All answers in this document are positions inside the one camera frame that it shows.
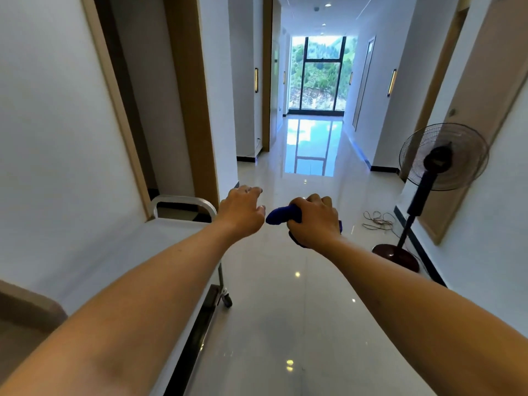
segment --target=fan grille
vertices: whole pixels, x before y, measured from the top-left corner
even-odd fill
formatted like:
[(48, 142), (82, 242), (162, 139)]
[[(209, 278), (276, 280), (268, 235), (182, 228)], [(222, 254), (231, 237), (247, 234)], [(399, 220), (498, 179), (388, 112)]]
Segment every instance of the fan grille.
[(416, 157), (408, 179), (416, 185), (425, 172), (424, 158), (438, 146), (450, 145), (452, 166), (434, 181), (432, 190), (458, 189), (477, 179), (488, 163), (488, 145), (476, 130), (459, 123), (438, 123), (416, 131), (403, 144), (400, 151), (400, 167), (408, 153), (416, 150)]

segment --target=blue object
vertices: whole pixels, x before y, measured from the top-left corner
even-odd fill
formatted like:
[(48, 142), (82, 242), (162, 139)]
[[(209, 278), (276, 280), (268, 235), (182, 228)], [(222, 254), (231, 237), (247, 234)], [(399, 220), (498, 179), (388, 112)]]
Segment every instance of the blue object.
[[(295, 204), (290, 204), (289, 206), (286, 206), (286, 207), (275, 208), (266, 217), (266, 223), (270, 225), (281, 225), (282, 223), (287, 222), (290, 219), (293, 219), (295, 222), (300, 224), (303, 221), (302, 217), (303, 217), (303, 212), (301, 211), (301, 209)], [(339, 221), (339, 231), (343, 232), (343, 224), (341, 220)], [(297, 241), (297, 239), (294, 238), (291, 231), (289, 231), (288, 234), (290, 235), (290, 238), (295, 242), (295, 244), (303, 248), (306, 248), (303, 245), (301, 245)]]

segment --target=hand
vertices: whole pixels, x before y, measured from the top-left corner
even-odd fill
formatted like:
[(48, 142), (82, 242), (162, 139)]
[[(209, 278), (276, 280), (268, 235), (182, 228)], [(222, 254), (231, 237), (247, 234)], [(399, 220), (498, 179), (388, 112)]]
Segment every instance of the hand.
[(227, 199), (221, 201), (214, 221), (225, 225), (225, 230), (232, 232), (233, 243), (253, 235), (264, 224), (266, 207), (257, 207), (261, 193), (260, 187), (244, 185), (231, 189)]
[(320, 198), (313, 194), (307, 199), (298, 197), (290, 204), (295, 204), (302, 211), (302, 223), (289, 220), (287, 225), (297, 241), (310, 249), (321, 252), (322, 247), (333, 238), (341, 235), (337, 210), (332, 207), (328, 196)]

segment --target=cart handle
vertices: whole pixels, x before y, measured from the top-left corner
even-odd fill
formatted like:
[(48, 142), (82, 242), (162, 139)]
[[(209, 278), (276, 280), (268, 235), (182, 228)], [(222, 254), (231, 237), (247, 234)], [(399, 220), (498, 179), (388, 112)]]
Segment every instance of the cart handle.
[(150, 210), (154, 214), (154, 218), (158, 218), (158, 203), (181, 203), (181, 204), (192, 204), (199, 205), (204, 207), (207, 212), (210, 214), (211, 219), (216, 217), (215, 207), (205, 199), (200, 199), (198, 197), (189, 197), (189, 196), (172, 196), (168, 194), (162, 194), (156, 196), (150, 202)]

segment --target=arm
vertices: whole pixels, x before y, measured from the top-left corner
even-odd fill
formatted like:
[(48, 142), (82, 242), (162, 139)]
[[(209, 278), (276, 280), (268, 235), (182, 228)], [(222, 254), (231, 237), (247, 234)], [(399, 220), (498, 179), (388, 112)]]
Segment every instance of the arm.
[(211, 225), (88, 301), (22, 363), (0, 396), (148, 395), (222, 255), (264, 223), (261, 192), (233, 189)]
[(340, 270), (405, 359), (439, 395), (525, 395), (528, 339), (457, 293), (357, 247), (329, 197), (292, 201), (301, 244)]

